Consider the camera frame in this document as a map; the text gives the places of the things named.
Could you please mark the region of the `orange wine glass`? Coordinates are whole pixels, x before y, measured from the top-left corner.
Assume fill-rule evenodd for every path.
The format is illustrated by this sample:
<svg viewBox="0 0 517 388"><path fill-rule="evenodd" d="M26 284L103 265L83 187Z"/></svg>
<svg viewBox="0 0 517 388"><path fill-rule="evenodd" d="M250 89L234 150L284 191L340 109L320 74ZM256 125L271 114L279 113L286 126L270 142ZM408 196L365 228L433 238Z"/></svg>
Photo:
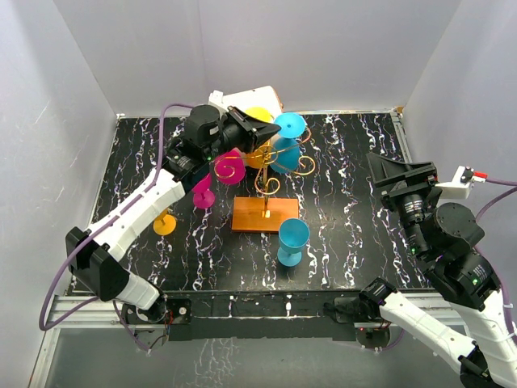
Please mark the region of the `orange wine glass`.
<svg viewBox="0 0 517 388"><path fill-rule="evenodd" d="M156 234L166 236L174 232L177 225L176 218L164 209L153 221L153 230Z"/></svg>
<svg viewBox="0 0 517 388"><path fill-rule="evenodd" d="M271 113L263 107L251 107L247 108L245 110L245 114L248 116L251 116L255 119L272 123L273 122L273 116ZM264 152L265 148L257 149L253 153L246 155L246 164L248 167L254 168L254 169L260 169L263 166L264 161Z"/></svg>

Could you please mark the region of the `blue wine glass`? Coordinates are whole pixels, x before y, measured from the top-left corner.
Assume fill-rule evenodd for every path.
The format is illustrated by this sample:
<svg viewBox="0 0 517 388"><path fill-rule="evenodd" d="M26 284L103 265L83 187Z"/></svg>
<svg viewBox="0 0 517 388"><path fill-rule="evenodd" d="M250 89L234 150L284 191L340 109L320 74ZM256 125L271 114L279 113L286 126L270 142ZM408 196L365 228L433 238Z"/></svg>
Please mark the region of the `blue wine glass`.
<svg viewBox="0 0 517 388"><path fill-rule="evenodd" d="M298 138L304 133L304 118L295 112L285 112L277 116L274 124L280 127L279 137L272 142L272 163L270 167L280 174L288 174L298 167L301 156Z"/></svg>
<svg viewBox="0 0 517 388"><path fill-rule="evenodd" d="M302 261L302 251L309 241L308 225L301 219L289 218L280 225L278 237L278 261L285 267L297 266Z"/></svg>

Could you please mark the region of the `pink wine glass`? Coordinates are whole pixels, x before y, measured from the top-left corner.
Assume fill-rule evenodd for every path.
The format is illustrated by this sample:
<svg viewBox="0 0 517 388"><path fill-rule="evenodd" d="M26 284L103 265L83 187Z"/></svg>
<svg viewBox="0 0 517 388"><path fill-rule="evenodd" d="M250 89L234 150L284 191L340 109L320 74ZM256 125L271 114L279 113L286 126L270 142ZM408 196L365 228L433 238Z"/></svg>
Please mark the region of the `pink wine glass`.
<svg viewBox="0 0 517 388"><path fill-rule="evenodd" d="M246 174L241 154L236 150L231 150L217 157L214 162L214 172L222 183L228 185L240 183Z"/></svg>
<svg viewBox="0 0 517 388"><path fill-rule="evenodd" d="M211 191L212 178L207 174L196 186L193 187L193 204L198 209L209 209L215 202L215 195Z"/></svg>

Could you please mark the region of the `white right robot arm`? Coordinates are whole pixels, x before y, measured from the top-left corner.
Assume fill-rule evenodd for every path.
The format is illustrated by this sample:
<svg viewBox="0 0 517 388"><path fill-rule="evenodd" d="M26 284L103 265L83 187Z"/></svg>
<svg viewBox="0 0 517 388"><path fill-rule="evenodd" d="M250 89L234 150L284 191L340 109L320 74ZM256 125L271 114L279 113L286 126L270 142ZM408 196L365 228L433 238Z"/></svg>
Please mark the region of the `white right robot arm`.
<svg viewBox="0 0 517 388"><path fill-rule="evenodd" d="M384 319L420 340L459 374L465 387L516 385L516 334L502 283L476 245L484 238L472 211L458 203L488 176L461 167L438 181L433 162L405 163L367 156L372 185L396 213L411 255L433 288L469 330L462 335L410 302L382 278L359 293L361 314Z"/></svg>

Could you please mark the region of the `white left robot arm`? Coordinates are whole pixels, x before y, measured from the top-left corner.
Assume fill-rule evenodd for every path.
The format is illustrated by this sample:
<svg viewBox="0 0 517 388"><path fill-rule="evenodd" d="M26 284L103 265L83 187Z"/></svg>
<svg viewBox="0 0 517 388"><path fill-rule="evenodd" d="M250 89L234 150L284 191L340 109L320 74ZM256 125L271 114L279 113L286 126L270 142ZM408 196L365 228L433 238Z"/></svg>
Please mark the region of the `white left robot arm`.
<svg viewBox="0 0 517 388"><path fill-rule="evenodd" d="M120 264L137 237L208 173L216 158L238 149L250 154L280 131L269 108L260 120L234 106L225 112L203 104L192 108L183 131L161 148L157 166L123 202L86 230L74 227L65 238L69 271L103 302L134 306L151 323L166 315L162 291Z"/></svg>

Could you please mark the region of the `white cylindrical container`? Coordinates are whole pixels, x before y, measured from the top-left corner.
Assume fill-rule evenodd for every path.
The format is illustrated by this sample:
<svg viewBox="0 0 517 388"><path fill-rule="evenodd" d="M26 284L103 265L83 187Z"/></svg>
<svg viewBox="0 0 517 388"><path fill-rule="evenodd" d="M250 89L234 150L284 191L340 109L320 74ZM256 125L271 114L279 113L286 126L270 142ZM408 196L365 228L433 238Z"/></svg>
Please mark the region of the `white cylindrical container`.
<svg viewBox="0 0 517 388"><path fill-rule="evenodd" d="M280 97L272 86L262 86L248 91L223 95L222 105L238 108L244 112L248 108L265 108L273 118L283 112Z"/></svg>

